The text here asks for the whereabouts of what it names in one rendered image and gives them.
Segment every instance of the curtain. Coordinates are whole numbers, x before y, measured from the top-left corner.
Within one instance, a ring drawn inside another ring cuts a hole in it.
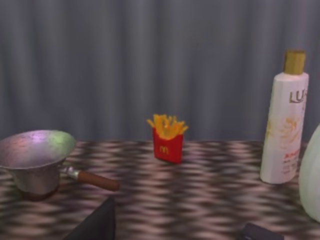
[[[0,0],[0,137],[59,129],[150,140],[262,141],[286,49],[306,51],[303,139],[320,122],[319,0]]]

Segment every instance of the brown handle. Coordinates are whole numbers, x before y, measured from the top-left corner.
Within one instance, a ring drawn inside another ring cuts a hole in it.
[[[109,191],[119,190],[119,182],[102,176],[98,176],[87,171],[80,171],[77,180],[84,184],[90,184]]]

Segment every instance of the silver pot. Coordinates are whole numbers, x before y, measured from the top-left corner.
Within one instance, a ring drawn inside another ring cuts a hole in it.
[[[63,165],[75,146],[74,137],[58,130],[13,135],[0,141],[0,168],[12,175],[17,188],[31,200],[53,193],[59,186],[60,173],[79,182],[117,191],[119,183],[115,180]]]

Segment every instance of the body wash bottle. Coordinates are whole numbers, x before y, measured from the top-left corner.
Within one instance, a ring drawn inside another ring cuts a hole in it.
[[[296,174],[303,131],[309,75],[304,51],[285,53],[283,72],[273,81],[260,178],[282,184]]]

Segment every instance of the brown patterned fabric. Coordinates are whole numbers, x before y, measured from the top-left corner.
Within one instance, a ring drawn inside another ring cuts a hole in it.
[[[320,239],[320,225],[301,207],[297,177],[262,183],[261,154],[259,142],[186,142],[174,165],[154,159],[150,142],[81,142],[68,161],[119,180],[120,192],[62,176],[54,196],[27,202],[1,171],[0,239],[62,239],[111,194],[117,240],[232,240],[248,222],[286,240]]]

